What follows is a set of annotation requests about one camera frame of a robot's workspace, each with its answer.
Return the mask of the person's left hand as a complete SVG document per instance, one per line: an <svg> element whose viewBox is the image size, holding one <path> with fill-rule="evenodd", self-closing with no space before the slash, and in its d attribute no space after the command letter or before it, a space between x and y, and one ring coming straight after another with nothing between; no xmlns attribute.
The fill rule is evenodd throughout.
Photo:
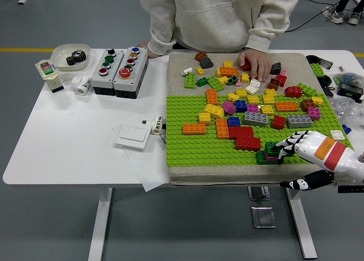
<svg viewBox="0 0 364 261"><path fill-rule="evenodd" d="M251 65L251 78L260 82L265 82L270 75L272 62L265 52L248 48L238 56L239 66L243 67L246 60Z"/></svg>

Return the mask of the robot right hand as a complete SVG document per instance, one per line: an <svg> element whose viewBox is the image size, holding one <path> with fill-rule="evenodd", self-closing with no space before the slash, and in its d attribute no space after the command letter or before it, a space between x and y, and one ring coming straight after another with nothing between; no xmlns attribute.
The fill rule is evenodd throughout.
<svg viewBox="0 0 364 261"><path fill-rule="evenodd" d="M353 181L363 183L363 155L350 147L317 131L297 131L278 142L278 164L289 154L298 154L303 160L321 169L293 181L282 181L281 187L296 190L313 190L334 182L335 174L345 174Z"/></svg>

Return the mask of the person's right hand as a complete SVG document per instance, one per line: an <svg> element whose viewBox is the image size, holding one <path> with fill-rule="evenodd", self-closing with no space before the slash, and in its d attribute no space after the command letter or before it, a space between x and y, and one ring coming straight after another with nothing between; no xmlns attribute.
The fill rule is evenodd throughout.
<svg viewBox="0 0 364 261"><path fill-rule="evenodd" d="M154 54L154 53L152 53L149 50L149 48L148 48L148 42L147 41L138 44L138 47L140 47L140 48L146 48L147 49L148 58L150 58L150 59L155 59L155 58L159 57L159 55Z"/></svg>

